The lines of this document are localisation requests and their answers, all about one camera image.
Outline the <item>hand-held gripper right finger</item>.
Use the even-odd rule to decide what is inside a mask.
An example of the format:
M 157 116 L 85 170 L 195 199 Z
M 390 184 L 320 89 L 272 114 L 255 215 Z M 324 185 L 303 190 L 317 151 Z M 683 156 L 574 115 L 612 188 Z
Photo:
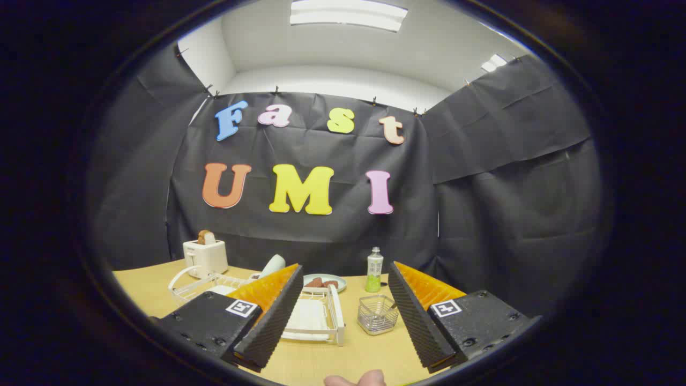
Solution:
M 388 286 L 429 373 L 482 357 L 539 321 L 491 292 L 467 294 L 401 262 L 391 264 Z

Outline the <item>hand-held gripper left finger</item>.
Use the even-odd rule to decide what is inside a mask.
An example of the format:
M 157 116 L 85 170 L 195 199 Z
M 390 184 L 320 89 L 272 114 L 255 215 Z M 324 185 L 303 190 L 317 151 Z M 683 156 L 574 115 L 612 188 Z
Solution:
M 281 339 L 302 286 L 302 266 L 292 264 L 227 295 L 205 291 L 154 322 L 201 354 L 260 372 Z

